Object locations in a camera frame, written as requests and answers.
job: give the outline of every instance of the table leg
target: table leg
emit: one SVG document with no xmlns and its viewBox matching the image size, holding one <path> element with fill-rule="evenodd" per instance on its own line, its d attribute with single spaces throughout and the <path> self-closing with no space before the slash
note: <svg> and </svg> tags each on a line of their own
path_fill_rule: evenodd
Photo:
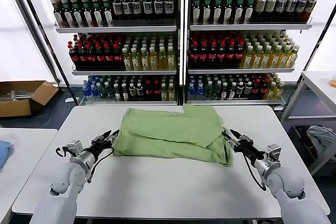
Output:
<svg viewBox="0 0 336 224">
<path fill-rule="evenodd" d="M 311 175 L 314 175 L 329 159 L 336 153 L 336 141 L 333 142 L 322 154 L 312 163 L 308 170 Z"/>
<path fill-rule="evenodd" d="M 288 117 L 290 117 L 293 109 L 295 108 L 296 104 L 299 102 L 299 97 L 300 95 L 305 92 L 306 90 L 306 83 L 304 81 L 304 79 L 300 82 L 300 84 L 298 85 L 298 88 L 296 89 L 294 95 L 291 97 L 288 105 L 286 106 L 286 109 L 284 111 L 284 113 L 281 116 L 281 123 L 284 125 L 285 122 L 287 121 Z"/>
</svg>

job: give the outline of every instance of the black cable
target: black cable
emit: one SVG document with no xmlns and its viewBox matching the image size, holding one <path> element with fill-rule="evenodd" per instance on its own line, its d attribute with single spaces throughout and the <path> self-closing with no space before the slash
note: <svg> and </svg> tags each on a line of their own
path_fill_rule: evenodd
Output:
<svg viewBox="0 0 336 224">
<path fill-rule="evenodd" d="M 257 181 L 256 177 L 254 176 L 254 174 L 253 174 L 253 172 L 252 172 L 252 170 L 251 170 L 250 164 L 249 164 L 248 161 L 247 161 L 246 156 L 245 156 L 244 154 L 243 154 L 243 156 L 244 156 L 245 162 L 246 162 L 246 164 L 247 164 L 247 168 L 248 168 L 248 170 L 249 170 L 250 173 L 251 173 L 252 178 L 254 179 L 254 181 L 257 183 L 257 185 L 258 185 L 263 191 L 266 191 L 266 187 L 265 187 L 265 186 L 262 186 L 262 185 Z"/>
</svg>

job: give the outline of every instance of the dark floor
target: dark floor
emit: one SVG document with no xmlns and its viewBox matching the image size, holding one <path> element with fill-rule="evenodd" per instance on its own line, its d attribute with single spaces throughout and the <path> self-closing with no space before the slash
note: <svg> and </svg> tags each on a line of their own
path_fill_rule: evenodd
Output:
<svg viewBox="0 0 336 224">
<path fill-rule="evenodd" d="M 290 96 L 290 92 L 285 92 L 284 95 L 287 99 Z M 32 116 L 22 116 L 15 118 L 5 118 L 0 119 L 0 127 L 23 127 L 23 128 L 42 128 L 42 129 L 59 129 L 63 124 L 63 121 L 66 119 L 71 109 L 75 106 L 74 102 L 65 103 L 66 98 L 70 98 L 69 93 L 64 93 L 59 91 L 50 101 L 49 103 L 37 114 Z M 319 99 L 312 94 L 312 92 L 306 92 L 303 98 L 300 100 L 297 109 L 293 112 L 295 115 L 301 115 L 302 113 L 307 114 L 307 108 L 310 108 L 310 111 L 321 111 L 323 107 L 323 103 L 319 101 Z M 336 129 L 336 124 L 327 122 L 327 126 L 333 129 Z M 317 185 L 319 186 L 323 196 L 325 197 L 330 209 L 331 214 L 329 219 L 332 223 L 336 223 L 336 212 L 333 211 L 336 209 L 336 176 L 323 176 L 323 177 L 314 177 Z M 30 216 L 20 216 L 14 215 L 10 224 L 26 224 L 30 221 Z M 123 221 L 128 222 L 127 224 L 141 224 L 140 222 L 158 222 L 158 221 L 148 221 L 148 220 L 113 220 L 113 222 Z M 93 220 L 93 224 L 107 224 L 110 223 L 111 220 Z M 184 221 L 192 222 L 192 224 L 245 224 L 251 223 L 246 221 Z M 76 219 L 75 224 L 84 224 L 87 223 L 86 219 Z"/>
</svg>

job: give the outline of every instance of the green cloth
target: green cloth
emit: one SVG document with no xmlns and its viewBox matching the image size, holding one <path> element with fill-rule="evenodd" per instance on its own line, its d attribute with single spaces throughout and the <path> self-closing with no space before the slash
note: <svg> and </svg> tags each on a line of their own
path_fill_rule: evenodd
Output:
<svg viewBox="0 0 336 224">
<path fill-rule="evenodd" d="M 231 164 L 222 119 L 212 106 L 184 105 L 184 113 L 129 109 L 114 144 L 115 156 L 186 157 Z"/>
</svg>

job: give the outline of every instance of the brown box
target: brown box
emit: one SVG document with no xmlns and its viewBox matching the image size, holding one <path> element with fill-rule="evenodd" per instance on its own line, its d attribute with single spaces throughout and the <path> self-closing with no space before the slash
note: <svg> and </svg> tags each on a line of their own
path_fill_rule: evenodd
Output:
<svg viewBox="0 0 336 224">
<path fill-rule="evenodd" d="M 7 81 L 0 82 L 0 94 L 12 90 L 33 91 L 27 100 L 0 101 L 0 117 L 31 115 L 45 106 L 56 94 L 58 88 L 46 81 Z"/>
</svg>

